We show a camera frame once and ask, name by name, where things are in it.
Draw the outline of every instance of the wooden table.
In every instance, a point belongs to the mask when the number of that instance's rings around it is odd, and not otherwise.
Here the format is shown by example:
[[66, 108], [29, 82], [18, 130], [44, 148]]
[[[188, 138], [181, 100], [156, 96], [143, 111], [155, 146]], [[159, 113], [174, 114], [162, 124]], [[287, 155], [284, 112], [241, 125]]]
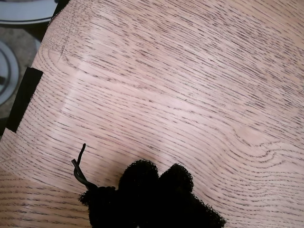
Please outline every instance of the wooden table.
[[85, 188], [175, 162], [227, 228], [304, 226], [304, 1], [71, 0], [0, 144], [0, 226], [89, 227]]

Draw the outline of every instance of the black cable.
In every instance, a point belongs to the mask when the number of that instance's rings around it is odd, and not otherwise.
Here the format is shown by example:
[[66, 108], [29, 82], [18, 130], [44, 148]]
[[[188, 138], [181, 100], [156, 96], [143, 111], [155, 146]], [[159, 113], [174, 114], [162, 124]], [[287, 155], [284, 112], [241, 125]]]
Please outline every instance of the black cable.
[[82, 149], [79, 153], [77, 161], [75, 159], [72, 160], [72, 163], [75, 167], [74, 168], [74, 176], [80, 183], [82, 183], [86, 186], [86, 189], [88, 189], [88, 190], [97, 189], [98, 187], [95, 184], [93, 184], [91, 182], [88, 182], [86, 180], [84, 174], [82, 173], [82, 171], [79, 167], [80, 161], [81, 161], [81, 156], [82, 156], [83, 152], [85, 151], [85, 148], [86, 148], [86, 144], [84, 143], [83, 146], [82, 146]]

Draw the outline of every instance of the black fuzzy object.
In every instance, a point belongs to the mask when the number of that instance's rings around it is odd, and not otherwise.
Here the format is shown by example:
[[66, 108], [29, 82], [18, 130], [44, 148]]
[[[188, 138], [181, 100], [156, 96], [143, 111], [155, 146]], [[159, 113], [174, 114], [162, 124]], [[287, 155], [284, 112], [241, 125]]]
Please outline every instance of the black fuzzy object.
[[222, 228], [226, 223], [194, 196], [192, 176], [179, 164], [159, 177], [154, 163], [135, 161], [125, 170], [116, 190], [89, 183], [78, 173], [79, 163], [79, 158], [73, 160], [78, 165], [74, 174], [90, 186], [79, 200], [88, 206], [92, 228]]

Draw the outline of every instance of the light oak surface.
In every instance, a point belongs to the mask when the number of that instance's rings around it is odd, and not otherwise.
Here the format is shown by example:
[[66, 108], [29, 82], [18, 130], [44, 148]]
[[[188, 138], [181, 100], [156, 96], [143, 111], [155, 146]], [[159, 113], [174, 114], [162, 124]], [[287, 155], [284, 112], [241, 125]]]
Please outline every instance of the light oak surface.
[[0, 143], [0, 227], [90, 227], [83, 143], [98, 186], [178, 162], [225, 227], [303, 227], [303, 63], [302, 0], [71, 0]]

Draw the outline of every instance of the black tape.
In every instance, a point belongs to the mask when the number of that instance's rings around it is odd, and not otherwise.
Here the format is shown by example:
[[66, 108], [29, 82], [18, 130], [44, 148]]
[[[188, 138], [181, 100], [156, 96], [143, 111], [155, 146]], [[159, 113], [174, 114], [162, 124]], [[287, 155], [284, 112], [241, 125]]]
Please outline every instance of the black tape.
[[56, 2], [58, 2], [56, 9], [53, 13], [53, 16], [51, 18], [51, 20], [49, 21], [49, 23], [51, 23], [52, 19], [61, 11], [64, 9], [64, 7], [67, 6], [67, 4], [69, 3], [70, 0], [56, 0]]
[[24, 73], [6, 127], [16, 132], [43, 72], [28, 67]]

